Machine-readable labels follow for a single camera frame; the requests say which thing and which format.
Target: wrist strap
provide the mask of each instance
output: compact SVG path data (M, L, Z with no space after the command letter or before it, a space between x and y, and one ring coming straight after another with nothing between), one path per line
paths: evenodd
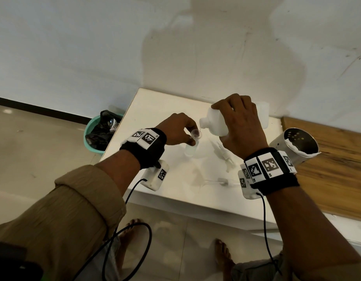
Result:
M284 151L264 148L248 156L241 165L251 188L268 195L286 187L299 186L296 170Z
M122 143L120 150L127 150L140 163L140 169L160 168L158 160L165 151L166 134L158 128L140 129Z

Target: white wall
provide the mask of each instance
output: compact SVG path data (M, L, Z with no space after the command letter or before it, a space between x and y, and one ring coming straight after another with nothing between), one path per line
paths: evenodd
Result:
M361 0L0 0L0 97L93 117L142 86L361 132Z

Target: teal bucket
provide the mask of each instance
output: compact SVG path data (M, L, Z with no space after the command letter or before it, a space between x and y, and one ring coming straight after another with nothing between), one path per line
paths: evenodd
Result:
M94 153L97 153L97 154L103 154L105 153L105 151L100 151L100 150L96 150L95 148L92 148L87 140L86 140L86 135L91 133L93 128L100 122L100 116L96 116L94 118L92 118L88 124L87 124L87 127L84 129L84 136L83 136L83 140L84 140L84 146L91 152L94 152Z

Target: brown shirt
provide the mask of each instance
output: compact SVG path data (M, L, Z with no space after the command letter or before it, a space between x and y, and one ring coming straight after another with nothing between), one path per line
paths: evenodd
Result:
M85 165L56 179L56 188L11 222L0 225L0 241L27 248L47 280L71 280L87 258L111 236L126 214L112 179ZM361 264L307 273L302 280L361 280Z

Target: gray pants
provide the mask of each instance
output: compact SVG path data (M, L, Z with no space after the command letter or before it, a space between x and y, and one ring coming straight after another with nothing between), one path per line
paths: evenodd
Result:
M273 257L277 260L278 268L282 274L286 270L284 266L283 254ZM233 281L282 281L282 276L276 271L270 259L256 260L246 263L237 263L231 270Z
M118 281L119 273L115 262L115 252L118 250L121 242L119 237L113 241L112 248L109 252L109 257L105 265L105 276L107 281ZM102 271L105 255L109 244L107 244L92 261L84 268L75 281L98 281L102 280Z

